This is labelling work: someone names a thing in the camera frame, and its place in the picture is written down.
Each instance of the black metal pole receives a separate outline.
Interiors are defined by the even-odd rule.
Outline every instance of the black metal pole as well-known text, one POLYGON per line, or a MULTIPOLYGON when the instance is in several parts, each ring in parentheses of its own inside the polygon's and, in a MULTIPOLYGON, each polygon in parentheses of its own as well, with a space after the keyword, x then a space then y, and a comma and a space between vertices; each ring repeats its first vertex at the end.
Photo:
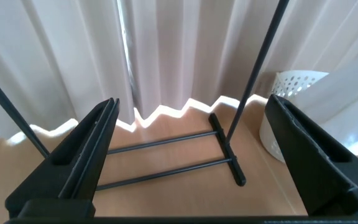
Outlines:
POLYGON ((25 119, 18 112, 18 110, 15 108, 9 98, 5 95, 5 93, 1 90, 1 88, 0 105, 8 113, 12 120, 18 125, 18 127, 23 131, 23 133, 30 139, 30 141, 34 144, 38 151, 40 151, 41 155, 43 155, 44 158, 48 157, 49 152, 47 148, 45 148, 45 146, 41 143, 40 139, 35 135, 29 124, 27 124, 25 119))
POLYGON ((96 190, 105 190, 105 189, 119 187, 119 186, 123 186, 123 185, 127 185, 127 184, 134 184, 134 183, 142 182, 145 180, 151 180, 151 179, 155 179, 155 178, 159 178, 159 177, 165 177, 168 175, 179 174, 181 172, 186 172, 186 171, 191 171, 191 170, 209 167, 209 166, 213 166, 213 165, 218 165, 218 164, 222 164, 222 163, 230 162, 230 161, 231 161, 231 159, 218 159, 218 160, 211 161, 211 162, 204 162, 202 164, 197 164, 197 165, 188 166, 188 167, 182 167, 179 169, 169 170, 169 171, 165 171, 165 172, 159 172, 156 174, 145 175, 143 177, 136 177, 133 179, 114 182, 111 184, 99 185, 99 186, 97 186, 96 190))
POLYGON ((122 148, 118 148, 118 149, 111 149, 108 151, 107 155, 115 154, 115 153, 119 153, 119 152, 131 151, 131 150, 135 150, 135 149, 142 149, 145 147, 158 146, 161 144, 177 142, 177 141, 182 141, 182 140, 187 140, 187 139, 193 139, 193 138, 198 138, 198 137, 203 137, 203 136, 209 136, 209 135, 213 135, 216 133, 217 133, 217 131, 207 131, 207 132, 198 133, 198 134, 190 134, 187 136, 180 136, 177 138, 163 139, 163 140, 159 140, 159 141, 147 142, 144 144, 138 144, 138 145, 134 145, 134 146, 126 146, 126 147, 122 147, 122 148))
POLYGON ((249 95, 251 94, 252 87, 254 86, 256 78, 258 77, 260 68, 262 67, 262 64, 265 60, 267 52, 269 51, 270 44, 273 41, 274 35, 277 31, 278 25, 280 24, 281 18, 284 15, 285 8, 287 7, 288 2, 289 2, 289 0, 280 0, 280 2, 277 5, 276 11, 274 12, 272 21, 271 21, 268 31, 266 33, 265 40, 260 48, 258 57, 254 64, 254 68, 252 69, 251 75, 249 77, 246 89, 244 90, 244 93, 242 95, 236 115, 234 116, 233 122, 231 123, 230 129, 229 129, 229 132, 227 133, 226 144, 230 143, 230 140, 233 136, 233 132, 236 129, 236 126, 240 120, 242 111, 244 110, 244 107, 245 107, 246 102, 249 98, 249 95))

